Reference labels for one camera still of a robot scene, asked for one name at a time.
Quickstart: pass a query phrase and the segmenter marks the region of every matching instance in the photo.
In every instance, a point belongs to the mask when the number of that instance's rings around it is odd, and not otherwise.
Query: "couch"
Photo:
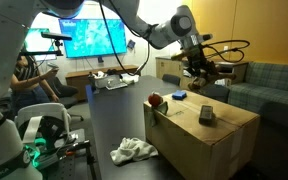
[[[250,62],[244,82],[230,86],[228,104],[259,113],[268,102],[288,105],[288,65]]]
[[[249,63],[244,82],[230,86],[228,103],[261,115],[248,166],[255,179],[288,179],[288,65]]]

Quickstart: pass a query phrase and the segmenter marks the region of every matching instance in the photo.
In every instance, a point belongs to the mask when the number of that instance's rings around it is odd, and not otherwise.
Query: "dark table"
[[[181,180],[183,177],[162,156],[115,166],[110,152],[122,139],[139,138],[145,141],[143,103],[153,91],[166,95],[179,87],[152,76],[141,76],[139,82],[126,88],[101,89],[93,94],[86,86],[91,112],[97,160],[103,180]]]

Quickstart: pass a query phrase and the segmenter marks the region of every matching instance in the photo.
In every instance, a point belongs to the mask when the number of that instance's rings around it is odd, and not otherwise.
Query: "television screen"
[[[116,53],[126,53],[124,23],[106,20]],[[67,58],[114,54],[103,19],[59,19],[61,33],[72,36],[64,41]]]
[[[37,52],[37,51],[54,51],[52,46],[52,40],[43,38],[41,32],[50,32],[48,28],[31,28],[25,37],[25,47],[27,51]],[[41,60],[53,60],[56,59],[55,54],[48,55],[36,55],[34,56],[36,61]]]

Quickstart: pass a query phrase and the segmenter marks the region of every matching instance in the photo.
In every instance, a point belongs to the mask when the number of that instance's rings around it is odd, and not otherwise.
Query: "crumpled towel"
[[[113,150],[110,154],[113,163],[119,165],[131,159],[133,161],[141,161],[152,156],[157,156],[158,151],[154,146],[140,139],[123,138],[120,147],[117,150]]]

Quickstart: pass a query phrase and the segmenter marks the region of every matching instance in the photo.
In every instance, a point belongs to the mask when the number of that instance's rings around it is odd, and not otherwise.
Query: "apple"
[[[163,102],[163,98],[158,93],[153,92],[148,96],[148,102],[153,107],[158,107]]]

